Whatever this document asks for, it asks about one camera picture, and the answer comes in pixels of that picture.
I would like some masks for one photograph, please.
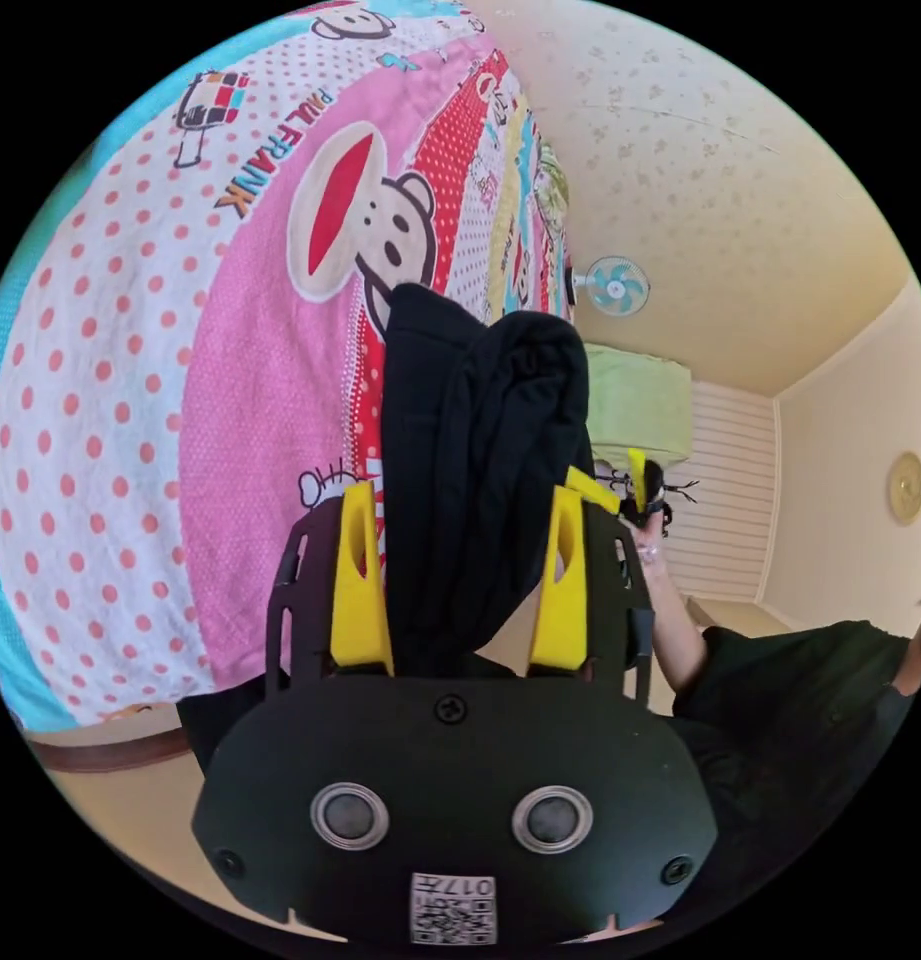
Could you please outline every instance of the yellow part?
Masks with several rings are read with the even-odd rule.
[[[576,467],[570,467],[567,470],[565,486],[568,490],[575,490],[584,500],[595,503],[598,507],[603,507],[612,516],[617,516],[620,513],[620,498],[612,490],[600,486],[593,477],[587,476]]]
[[[643,513],[647,509],[647,455],[642,450],[630,447],[627,450],[630,458],[630,479],[633,480],[633,496],[637,501],[637,510]]]
[[[576,490],[554,489],[540,606],[530,649],[531,666],[579,670],[587,659],[587,569],[582,505],[583,498]],[[558,555],[564,566],[559,580]]]
[[[393,651],[377,551],[376,505],[370,482],[348,487],[343,494],[330,655],[340,667],[382,663],[387,675],[393,676]]]

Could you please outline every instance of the qr code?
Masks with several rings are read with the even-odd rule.
[[[493,877],[415,873],[410,896],[410,936],[428,946],[486,946],[497,942]]]

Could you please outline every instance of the cream wall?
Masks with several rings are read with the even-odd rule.
[[[903,286],[906,258],[856,178],[755,80],[663,27],[586,0],[471,0],[567,173],[574,265],[622,255],[653,291],[588,339],[773,396]]]
[[[921,617],[921,516],[897,524],[887,472],[921,458],[921,289],[778,397],[780,508],[762,600],[791,624],[869,619],[909,636]]]

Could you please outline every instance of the wall fan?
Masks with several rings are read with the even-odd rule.
[[[647,275],[626,257],[604,257],[589,273],[567,270],[570,305],[576,306],[577,291],[587,291],[593,305],[610,317],[630,317],[643,308],[650,295]]]

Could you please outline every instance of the black shirt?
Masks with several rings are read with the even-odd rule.
[[[909,640],[866,622],[751,639],[712,627],[669,723],[696,762],[719,837],[665,920],[722,912],[800,856],[889,748],[910,698]]]

